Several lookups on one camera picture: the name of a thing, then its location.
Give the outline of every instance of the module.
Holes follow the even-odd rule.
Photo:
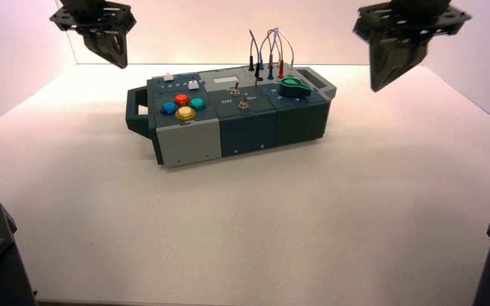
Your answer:
[[[271,79],[247,66],[154,77],[128,91],[127,126],[168,167],[321,138],[336,87],[311,68],[283,65]]]

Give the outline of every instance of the yellow button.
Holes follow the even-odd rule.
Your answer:
[[[175,118],[181,119],[181,120],[189,120],[194,118],[196,115],[196,112],[194,109],[192,109],[189,106],[182,106],[180,107],[177,112],[175,112]]]

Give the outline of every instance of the white button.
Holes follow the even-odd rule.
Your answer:
[[[169,82],[174,80],[174,75],[171,75],[170,73],[167,73],[163,76],[164,82]]]
[[[200,88],[200,86],[198,85],[198,81],[195,81],[195,80],[189,81],[189,85],[188,86],[189,86],[189,89],[190,90]]]

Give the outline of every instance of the red button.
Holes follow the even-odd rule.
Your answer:
[[[191,98],[189,98],[189,96],[187,96],[186,94],[178,94],[174,98],[174,102],[177,105],[179,105],[179,107],[187,106],[190,101],[191,101]]]

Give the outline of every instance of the handle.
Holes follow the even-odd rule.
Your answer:
[[[149,138],[147,115],[138,114],[138,107],[140,105],[147,106],[147,86],[128,91],[125,121],[129,130]]]
[[[316,73],[309,67],[295,68],[307,81],[311,82],[320,92],[323,92],[330,99],[335,98],[335,93],[337,92],[337,87],[331,84],[324,77]]]

